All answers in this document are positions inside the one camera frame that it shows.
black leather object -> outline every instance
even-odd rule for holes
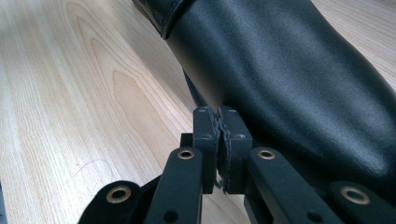
[[[394,92],[310,1],[134,2],[153,24],[171,15],[160,33],[213,108],[237,109],[256,139],[312,165],[305,175],[396,203]]]

wooden surface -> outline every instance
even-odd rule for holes
[[[396,84],[396,2],[316,0]],[[0,181],[9,223],[76,223],[104,185],[159,175],[194,105],[181,67],[130,0],[0,0]],[[248,223],[204,197],[203,223]]]

leather strap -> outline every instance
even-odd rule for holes
[[[174,17],[188,0],[133,0],[133,2],[161,37],[166,39]]]

wooden floor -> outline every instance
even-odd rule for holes
[[[315,0],[396,86],[396,2]],[[9,223],[76,223],[104,185],[162,172],[192,99],[131,0],[0,0],[0,181]],[[248,223],[204,197],[203,223]]]

light wood tabletop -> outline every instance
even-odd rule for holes
[[[314,3],[396,87],[396,1]],[[180,65],[130,0],[0,0],[9,223],[77,223],[103,186],[149,182],[193,109]],[[248,223],[242,201],[216,189],[203,223]]]

